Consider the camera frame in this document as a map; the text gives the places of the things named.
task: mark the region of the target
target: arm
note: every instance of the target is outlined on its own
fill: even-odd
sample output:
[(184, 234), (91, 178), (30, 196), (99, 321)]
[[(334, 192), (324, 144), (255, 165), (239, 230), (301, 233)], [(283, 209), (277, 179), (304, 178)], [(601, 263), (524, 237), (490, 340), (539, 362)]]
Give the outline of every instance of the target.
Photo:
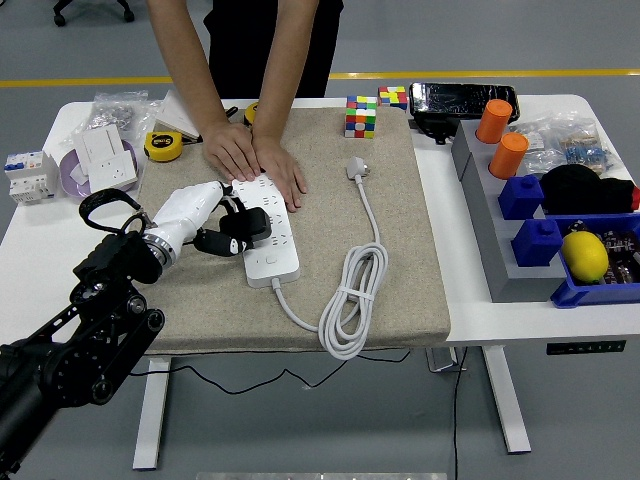
[(265, 72), (260, 107), (253, 124), (253, 146), (289, 210), (301, 206), (307, 187), (295, 159), (280, 146), (309, 51), (318, 0), (279, 0), (278, 19)]
[(186, 0), (147, 0), (147, 7), (167, 70), (204, 140), (205, 157), (229, 181), (253, 180), (260, 168), (251, 135), (227, 120)]

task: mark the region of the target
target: blue bin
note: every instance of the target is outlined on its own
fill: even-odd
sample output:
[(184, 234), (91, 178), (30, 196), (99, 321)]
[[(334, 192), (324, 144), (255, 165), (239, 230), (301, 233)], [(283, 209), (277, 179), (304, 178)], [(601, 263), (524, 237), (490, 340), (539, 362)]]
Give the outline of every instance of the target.
[[(577, 220), (582, 220), (592, 233), (604, 234), (608, 231), (633, 231), (640, 238), (640, 214), (625, 213), (615, 215), (547, 215), (555, 220), (563, 235)], [(575, 308), (581, 305), (611, 305), (616, 303), (640, 302), (640, 283), (617, 285), (576, 285), (569, 273), (564, 257), (560, 254), (567, 279), (551, 295), (557, 308)]]

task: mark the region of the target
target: yellow tape measure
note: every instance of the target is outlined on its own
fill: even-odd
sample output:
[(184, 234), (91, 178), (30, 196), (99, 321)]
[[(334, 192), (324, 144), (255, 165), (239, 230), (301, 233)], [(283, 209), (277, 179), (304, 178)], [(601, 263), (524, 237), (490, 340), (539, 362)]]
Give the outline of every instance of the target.
[(258, 110), (258, 102), (252, 103), (244, 111), (244, 119), (243, 119), (243, 121), (244, 121), (244, 124), (247, 127), (250, 127), (250, 126), (253, 125), (253, 121), (256, 118), (256, 110)]
[(170, 162), (182, 153), (182, 134), (178, 132), (149, 132), (144, 153), (154, 162)]

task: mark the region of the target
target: gray floor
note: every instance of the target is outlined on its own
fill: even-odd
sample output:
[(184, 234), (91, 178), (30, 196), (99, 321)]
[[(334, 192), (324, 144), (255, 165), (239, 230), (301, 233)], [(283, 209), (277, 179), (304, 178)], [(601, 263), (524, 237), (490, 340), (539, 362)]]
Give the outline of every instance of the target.
[[(334, 72), (640, 68), (636, 0), (346, 3)], [(141, 0), (130, 2), (136, 13), (131, 24), (122, 22), (115, 2), (76, 0), (65, 10), (65, 28), (53, 24), (53, 4), (7, 0), (0, 7), (0, 81), (166, 75)], [(199, 23), (210, 0), (189, 4)], [(474, 80), (508, 83), (520, 94), (585, 97), (632, 175), (640, 177), (637, 77), (464, 81)], [(327, 94), (375, 92), (380, 84), (331, 81)], [(147, 89), (151, 98), (162, 98), (167, 88), (0, 88), (0, 158), (41, 148), (66, 103), (89, 101), (98, 91)], [(0, 191), (7, 189), (0, 176)], [(0, 195), (0, 232), (13, 209)], [(43, 248), (55, 254), (53, 246)], [(53, 313), (43, 310), (43, 322)], [(637, 340), (620, 354), (548, 357), (539, 343), (510, 345), (506, 352), (533, 452), (506, 454), (482, 355), (471, 348), (459, 389), (460, 478), (640, 477)], [(313, 383), (338, 365), (323, 354), (247, 353), (182, 358), (175, 366), (187, 363), (228, 389), (283, 368)], [(193, 479), (203, 471), (447, 472), (452, 478), (454, 384), (453, 374), (429, 373), (424, 351), (417, 350), (400, 364), (354, 360), (312, 390), (284, 377), (229, 396), (181, 372), (170, 380), (159, 468), (133, 472), (144, 380), (129, 378), (105, 407), (60, 412), (15, 478)]]

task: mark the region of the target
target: orange cylinder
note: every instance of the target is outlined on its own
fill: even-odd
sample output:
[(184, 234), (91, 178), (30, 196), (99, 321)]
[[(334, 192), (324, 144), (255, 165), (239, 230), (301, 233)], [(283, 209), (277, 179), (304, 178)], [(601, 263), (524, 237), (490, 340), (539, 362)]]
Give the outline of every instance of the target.
[(476, 137), (483, 143), (498, 143), (507, 128), (513, 107), (509, 102), (494, 98), (487, 102), (482, 112)]
[(513, 177), (528, 149), (527, 137), (516, 132), (505, 133), (489, 164), (489, 171), (494, 177), (502, 180)]

